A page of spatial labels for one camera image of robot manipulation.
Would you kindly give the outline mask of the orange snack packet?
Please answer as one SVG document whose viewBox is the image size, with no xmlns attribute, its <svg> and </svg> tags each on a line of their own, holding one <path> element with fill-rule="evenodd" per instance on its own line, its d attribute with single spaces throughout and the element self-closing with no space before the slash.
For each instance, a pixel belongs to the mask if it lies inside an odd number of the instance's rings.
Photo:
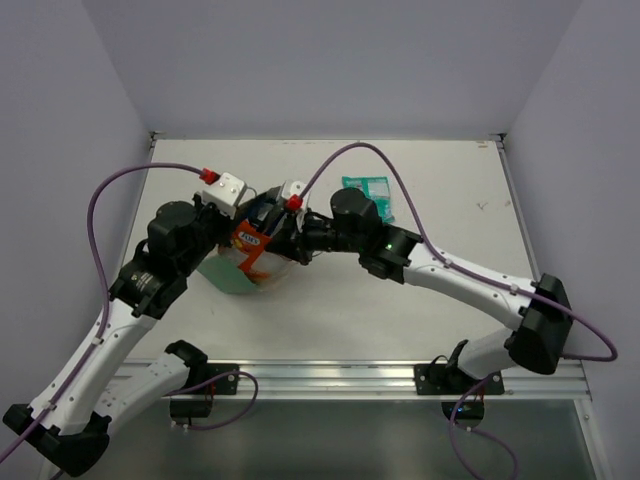
<svg viewBox="0 0 640 480">
<path fill-rule="evenodd" d="M 270 277 L 270 274 L 254 269 L 254 264 L 265 252 L 270 241 L 271 237 L 256 232 L 247 219 L 236 227 L 231 236 L 231 246 L 241 256 L 238 269 L 256 285 Z"/>
</svg>

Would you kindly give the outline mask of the green paper bag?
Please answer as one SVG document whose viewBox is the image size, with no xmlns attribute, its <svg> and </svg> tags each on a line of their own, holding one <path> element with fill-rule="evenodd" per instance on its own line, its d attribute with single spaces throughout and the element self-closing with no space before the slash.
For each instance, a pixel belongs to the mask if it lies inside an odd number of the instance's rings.
<svg viewBox="0 0 640 480">
<path fill-rule="evenodd" d="M 244 201 L 227 245 L 218 246 L 197 267 L 197 272 L 224 294 L 265 291 L 283 280 L 293 267 L 291 260 L 266 250 L 270 240 L 264 221 L 279 191 L 273 188 Z"/>
</svg>

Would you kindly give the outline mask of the teal candy packet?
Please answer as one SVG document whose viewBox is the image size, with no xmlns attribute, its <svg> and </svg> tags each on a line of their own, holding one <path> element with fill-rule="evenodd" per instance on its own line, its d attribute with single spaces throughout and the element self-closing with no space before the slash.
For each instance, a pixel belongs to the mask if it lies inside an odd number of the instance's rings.
<svg viewBox="0 0 640 480">
<path fill-rule="evenodd" d="M 381 219 L 385 223 L 394 223 L 389 179 L 386 176 L 342 177 L 344 188 L 357 188 L 376 205 Z"/>
</svg>

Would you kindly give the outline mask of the blue Burts crisps bag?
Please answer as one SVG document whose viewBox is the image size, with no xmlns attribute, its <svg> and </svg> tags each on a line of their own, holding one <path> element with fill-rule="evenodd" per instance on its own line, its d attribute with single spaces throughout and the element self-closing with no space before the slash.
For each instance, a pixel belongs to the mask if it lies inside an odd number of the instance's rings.
<svg viewBox="0 0 640 480">
<path fill-rule="evenodd" d="M 271 237 L 284 217 L 283 188 L 272 187 L 250 201 L 246 219 L 256 232 Z"/>
</svg>

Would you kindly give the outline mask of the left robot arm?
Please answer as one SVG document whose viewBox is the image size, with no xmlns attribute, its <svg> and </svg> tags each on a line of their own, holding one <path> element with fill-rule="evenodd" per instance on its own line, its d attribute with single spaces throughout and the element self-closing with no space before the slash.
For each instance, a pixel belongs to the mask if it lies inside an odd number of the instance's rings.
<svg viewBox="0 0 640 480">
<path fill-rule="evenodd" d="M 208 379 L 206 355 L 176 341 L 147 368 L 112 386 L 136 344 L 187 289 L 201 261 L 228 240 L 237 204 L 206 192 L 161 206 L 147 237 L 120 270 L 108 306 L 70 360 L 30 403 L 13 404 L 3 422 L 71 477 L 91 469 L 112 436 L 162 396 L 193 393 Z"/>
</svg>

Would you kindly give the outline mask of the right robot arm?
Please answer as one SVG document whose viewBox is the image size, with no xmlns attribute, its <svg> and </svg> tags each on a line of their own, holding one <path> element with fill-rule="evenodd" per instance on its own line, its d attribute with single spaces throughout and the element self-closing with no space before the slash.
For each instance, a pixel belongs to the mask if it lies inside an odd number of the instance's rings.
<svg viewBox="0 0 640 480">
<path fill-rule="evenodd" d="M 316 252 L 355 253 L 377 278 L 444 294 L 502 325 L 480 339 L 460 341 L 450 355 L 415 366 L 418 394 L 462 394 L 512 367 L 541 375 L 556 371 L 572 326 L 559 279 L 543 275 L 533 281 L 490 269 L 467 276 L 461 270 L 469 263 L 430 253 L 420 235 L 385 223 L 374 202 L 355 188 L 335 192 L 330 208 L 325 217 L 304 207 L 296 194 L 278 200 L 267 229 L 268 252 L 301 265 Z"/>
</svg>

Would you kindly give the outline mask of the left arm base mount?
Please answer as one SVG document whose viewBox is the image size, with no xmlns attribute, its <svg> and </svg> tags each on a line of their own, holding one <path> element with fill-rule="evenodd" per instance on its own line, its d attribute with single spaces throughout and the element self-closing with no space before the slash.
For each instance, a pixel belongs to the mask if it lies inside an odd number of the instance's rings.
<svg viewBox="0 0 640 480">
<path fill-rule="evenodd" d="M 175 425 L 192 426 L 195 420 L 205 420 L 212 413 L 216 396 L 237 393 L 239 365 L 234 363 L 204 363 L 190 370 L 186 383 L 171 396 L 169 415 Z"/>
</svg>

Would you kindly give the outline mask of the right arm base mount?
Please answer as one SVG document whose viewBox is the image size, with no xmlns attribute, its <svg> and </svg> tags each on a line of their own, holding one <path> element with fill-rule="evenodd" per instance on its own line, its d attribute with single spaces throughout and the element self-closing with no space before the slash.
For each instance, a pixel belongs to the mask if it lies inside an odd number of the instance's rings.
<svg viewBox="0 0 640 480">
<path fill-rule="evenodd" d="M 450 367 L 446 355 L 415 364 L 413 380 L 419 396 L 452 397 L 452 400 L 441 401 L 442 413 L 447 420 L 455 417 L 455 425 L 467 429 L 480 426 L 485 417 L 485 401 L 490 396 L 505 393 L 500 372 L 493 373 L 484 386 L 477 387 L 479 380 Z"/>
</svg>

